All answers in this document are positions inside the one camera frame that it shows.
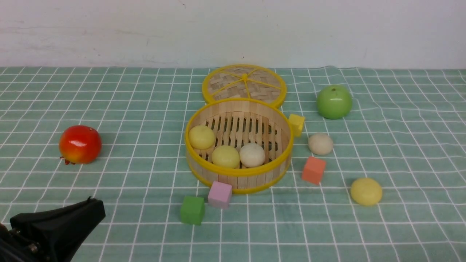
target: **pink cube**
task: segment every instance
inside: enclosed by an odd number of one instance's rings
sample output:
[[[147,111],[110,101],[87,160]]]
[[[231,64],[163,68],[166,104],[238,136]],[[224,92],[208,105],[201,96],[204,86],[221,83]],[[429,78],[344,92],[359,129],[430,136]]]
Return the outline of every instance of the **pink cube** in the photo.
[[[210,188],[208,201],[209,205],[227,209],[230,205],[230,199],[232,197],[232,186],[229,184],[224,184],[218,181],[214,181],[212,187]]]

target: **foam block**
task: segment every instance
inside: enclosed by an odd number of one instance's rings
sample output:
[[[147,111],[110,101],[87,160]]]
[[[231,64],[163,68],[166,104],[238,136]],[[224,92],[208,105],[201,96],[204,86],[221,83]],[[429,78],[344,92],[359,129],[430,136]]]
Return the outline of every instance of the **foam block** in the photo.
[[[227,209],[230,206],[231,196],[231,185],[214,181],[208,196],[209,205],[216,208]]]
[[[309,157],[302,170],[301,179],[319,185],[327,162],[315,157]]]
[[[302,133],[302,128],[304,127],[304,120],[306,118],[302,116],[298,116],[295,114],[290,114],[288,121],[290,122],[292,128],[293,128],[293,135],[295,137],[300,137]]]
[[[181,205],[181,222],[190,225],[200,225],[206,212],[204,198],[185,196]]]

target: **green apple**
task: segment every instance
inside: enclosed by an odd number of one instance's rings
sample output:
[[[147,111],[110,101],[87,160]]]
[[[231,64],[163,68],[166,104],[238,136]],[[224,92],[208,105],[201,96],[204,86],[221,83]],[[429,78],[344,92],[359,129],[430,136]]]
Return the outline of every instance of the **green apple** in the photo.
[[[327,119],[340,119],[351,111],[353,99],[343,85],[330,85],[317,96],[317,111]]]

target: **black robotic gripper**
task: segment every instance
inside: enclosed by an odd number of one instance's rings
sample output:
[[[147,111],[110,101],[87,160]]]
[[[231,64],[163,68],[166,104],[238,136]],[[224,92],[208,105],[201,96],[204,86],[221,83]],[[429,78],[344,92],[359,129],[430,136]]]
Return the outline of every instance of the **black robotic gripper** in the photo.
[[[21,213],[0,224],[0,262],[70,262],[105,218],[101,200],[87,200],[54,210]]]

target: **white wall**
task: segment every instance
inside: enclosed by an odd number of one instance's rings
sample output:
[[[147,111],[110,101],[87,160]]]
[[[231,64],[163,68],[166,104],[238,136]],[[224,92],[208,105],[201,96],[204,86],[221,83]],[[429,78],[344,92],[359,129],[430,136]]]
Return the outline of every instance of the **white wall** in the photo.
[[[0,66],[466,68],[466,0],[0,0]]]

